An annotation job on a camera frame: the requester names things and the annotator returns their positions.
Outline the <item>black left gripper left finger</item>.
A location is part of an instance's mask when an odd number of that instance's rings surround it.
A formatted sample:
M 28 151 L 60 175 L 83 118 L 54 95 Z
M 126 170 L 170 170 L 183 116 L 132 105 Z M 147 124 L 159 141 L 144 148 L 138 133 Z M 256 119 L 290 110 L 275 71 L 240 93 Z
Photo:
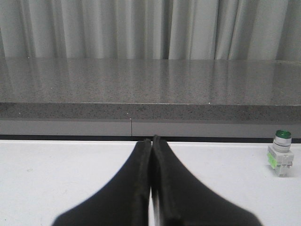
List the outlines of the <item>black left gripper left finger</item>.
M 116 175 L 93 196 L 61 214 L 55 226 L 147 226 L 151 141 L 138 141 Z

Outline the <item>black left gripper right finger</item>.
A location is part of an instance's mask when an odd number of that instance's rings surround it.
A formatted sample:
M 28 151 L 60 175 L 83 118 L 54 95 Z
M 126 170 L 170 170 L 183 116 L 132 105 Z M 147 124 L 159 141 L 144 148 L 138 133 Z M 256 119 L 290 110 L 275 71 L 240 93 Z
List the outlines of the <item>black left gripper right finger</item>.
M 157 226 L 261 225 L 253 213 L 201 183 L 159 136 L 153 138 L 151 179 Z

